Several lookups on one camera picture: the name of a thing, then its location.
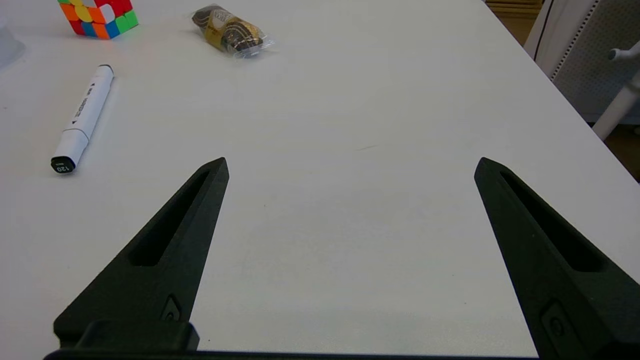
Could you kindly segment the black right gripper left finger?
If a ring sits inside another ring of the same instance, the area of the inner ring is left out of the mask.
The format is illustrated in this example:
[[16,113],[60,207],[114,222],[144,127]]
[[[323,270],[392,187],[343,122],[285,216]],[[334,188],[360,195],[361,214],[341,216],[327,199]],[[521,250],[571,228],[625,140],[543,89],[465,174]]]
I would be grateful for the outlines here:
[[190,322],[229,170],[199,167],[55,319],[62,349],[195,350]]

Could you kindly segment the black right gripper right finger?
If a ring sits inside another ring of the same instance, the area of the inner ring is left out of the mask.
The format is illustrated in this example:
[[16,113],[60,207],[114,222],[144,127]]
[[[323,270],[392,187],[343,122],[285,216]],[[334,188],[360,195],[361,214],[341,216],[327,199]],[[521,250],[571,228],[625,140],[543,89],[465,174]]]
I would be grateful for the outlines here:
[[639,284],[507,166],[474,180],[538,356],[637,360]]

